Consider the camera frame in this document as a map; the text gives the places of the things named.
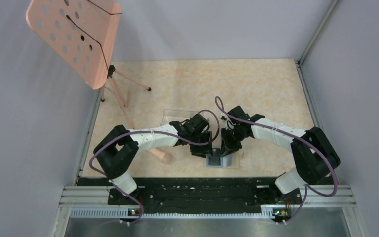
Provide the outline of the clear plastic box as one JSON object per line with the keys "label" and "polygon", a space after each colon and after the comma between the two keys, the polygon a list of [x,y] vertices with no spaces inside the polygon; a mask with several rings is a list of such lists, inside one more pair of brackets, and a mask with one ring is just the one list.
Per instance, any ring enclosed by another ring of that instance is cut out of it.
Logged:
{"label": "clear plastic box", "polygon": [[184,121],[188,120],[194,115],[196,115],[197,111],[188,111],[188,110],[173,110],[173,109],[164,109],[161,126],[167,125],[172,121]]}

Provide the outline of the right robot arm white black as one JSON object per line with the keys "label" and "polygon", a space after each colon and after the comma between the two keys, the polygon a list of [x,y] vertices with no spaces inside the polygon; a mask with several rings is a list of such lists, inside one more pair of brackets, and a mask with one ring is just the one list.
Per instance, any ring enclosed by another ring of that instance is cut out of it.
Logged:
{"label": "right robot arm white black", "polygon": [[226,112],[231,122],[230,129],[223,130],[222,138],[229,137],[234,150],[241,148],[241,141],[251,137],[266,140],[289,151],[295,166],[288,172],[276,178],[269,196],[275,203],[283,203],[290,192],[302,187],[318,184],[330,175],[334,188],[328,196],[333,196],[338,190],[338,179],[335,169],[340,164],[340,158],[329,139],[319,127],[297,129],[274,122],[263,115],[248,115],[241,106]]}

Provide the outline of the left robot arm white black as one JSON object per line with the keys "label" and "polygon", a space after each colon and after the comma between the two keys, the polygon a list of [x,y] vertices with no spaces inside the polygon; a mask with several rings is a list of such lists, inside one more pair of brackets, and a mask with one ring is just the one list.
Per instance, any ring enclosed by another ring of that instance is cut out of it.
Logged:
{"label": "left robot arm white black", "polygon": [[133,204],[139,194],[128,168],[137,153],[183,145],[189,145],[192,152],[197,147],[209,150],[212,141],[209,121],[198,113],[184,121],[171,121],[150,129],[133,130],[118,125],[95,147],[92,158],[98,161],[102,173],[113,186],[120,190],[120,198],[126,204]]}

